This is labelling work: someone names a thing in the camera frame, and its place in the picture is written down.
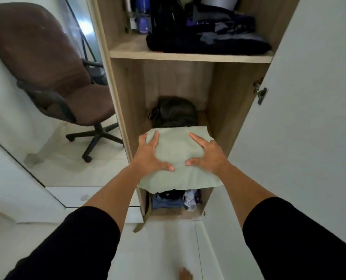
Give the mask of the pile of dark folded clothes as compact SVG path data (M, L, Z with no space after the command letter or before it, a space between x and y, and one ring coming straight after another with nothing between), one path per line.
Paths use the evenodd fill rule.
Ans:
M176 35L146 37L151 51L179 54L257 56L271 51L267 40L255 33L255 18L204 5L193 0L184 6L186 29Z

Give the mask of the blue folded garment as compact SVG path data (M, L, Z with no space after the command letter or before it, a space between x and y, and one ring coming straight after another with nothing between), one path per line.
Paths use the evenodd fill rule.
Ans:
M171 190L152 195L152 210L159 208L182 208L184 207L184 190Z

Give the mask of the grey round container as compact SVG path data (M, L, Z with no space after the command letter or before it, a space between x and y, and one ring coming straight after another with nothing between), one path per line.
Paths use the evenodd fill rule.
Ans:
M238 0L201 0L204 5L233 11Z

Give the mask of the dark grey garment bundle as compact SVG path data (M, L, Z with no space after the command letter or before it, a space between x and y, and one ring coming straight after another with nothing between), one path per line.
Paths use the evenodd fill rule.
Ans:
M199 117L195 105L178 96L160 96L148 119L153 128L197 127Z

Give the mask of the person's black left sleeve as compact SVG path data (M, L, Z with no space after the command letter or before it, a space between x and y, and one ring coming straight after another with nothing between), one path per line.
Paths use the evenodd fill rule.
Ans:
M105 211L83 206L64 221L4 280L107 280L121 232Z

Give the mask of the black bag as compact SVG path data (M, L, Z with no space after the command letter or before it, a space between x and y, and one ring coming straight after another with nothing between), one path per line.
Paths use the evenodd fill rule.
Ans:
M186 29L186 13L180 0L150 0L151 34L176 35Z

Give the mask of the person's bare foot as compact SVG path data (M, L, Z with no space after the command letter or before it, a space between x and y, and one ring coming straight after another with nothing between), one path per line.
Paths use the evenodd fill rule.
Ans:
M185 267L179 269L179 280L194 280L193 274Z

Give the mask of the person's left forearm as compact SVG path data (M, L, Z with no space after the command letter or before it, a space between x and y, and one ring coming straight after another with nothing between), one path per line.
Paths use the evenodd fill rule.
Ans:
M143 175L139 164L130 164L95 193L84 207L96 207L106 212L122 232L133 193Z

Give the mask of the person's left hand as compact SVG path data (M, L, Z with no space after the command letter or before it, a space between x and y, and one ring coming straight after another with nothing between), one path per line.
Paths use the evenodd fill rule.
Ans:
M156 147L159 142L159 132L155 131L151 140L147 142L148 146L145 149L138 149L131 166L136 169L140 178L150 175L157 171L157 163L159 160L156 157Z

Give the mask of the person's black right sleeve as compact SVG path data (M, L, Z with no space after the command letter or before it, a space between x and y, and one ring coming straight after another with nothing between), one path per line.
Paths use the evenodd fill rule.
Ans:
M346 243L281 198L256 205L242 231L265 280L346 280Z

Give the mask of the light grey crumpled cloth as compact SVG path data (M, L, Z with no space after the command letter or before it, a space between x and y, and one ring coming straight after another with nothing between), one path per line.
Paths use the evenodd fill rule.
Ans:
M184 193L184 208L187 211L195 211L196 210L196 199L195 194L197 189L186 190Z

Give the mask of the blue bottle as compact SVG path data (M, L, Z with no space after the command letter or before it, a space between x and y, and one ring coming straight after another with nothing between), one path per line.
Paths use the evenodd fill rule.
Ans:
M139 34L151 32L151 2L150 0L135 0L136 25Z

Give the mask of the slim clear bottle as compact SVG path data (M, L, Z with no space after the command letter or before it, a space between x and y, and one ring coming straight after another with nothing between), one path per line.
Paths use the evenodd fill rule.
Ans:
M137 31L135 13L132 9L132 1L124 0L125 13L126 13L126 32L133 33Z

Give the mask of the pale green cloth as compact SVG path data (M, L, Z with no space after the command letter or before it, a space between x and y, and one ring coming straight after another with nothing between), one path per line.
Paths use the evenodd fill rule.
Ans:
M150 142L155 132L159 132L159 140L155 149L157 159L168 162L175 171L157 171L143 177L138 188L151 194L171 190L191 190L215 188L222 186L221 180L214 174L195 166L187 166L186 161L204 155L203 148L193 139L192 132L207 141L213 138L207 126L154 128L147 132L146 141Z

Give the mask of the brown office chair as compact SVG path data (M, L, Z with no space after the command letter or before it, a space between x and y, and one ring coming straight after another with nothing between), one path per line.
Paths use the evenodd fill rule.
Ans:
M45 116L92 131L67 134L68 141L92 137L82 155L92 161L91 151L101 138L124 146L110 134L118 123L103 127L116 114L108 85L97 84L89 67L103 64L82 59L55 16L34 3L0 3L0 59L35 107Z

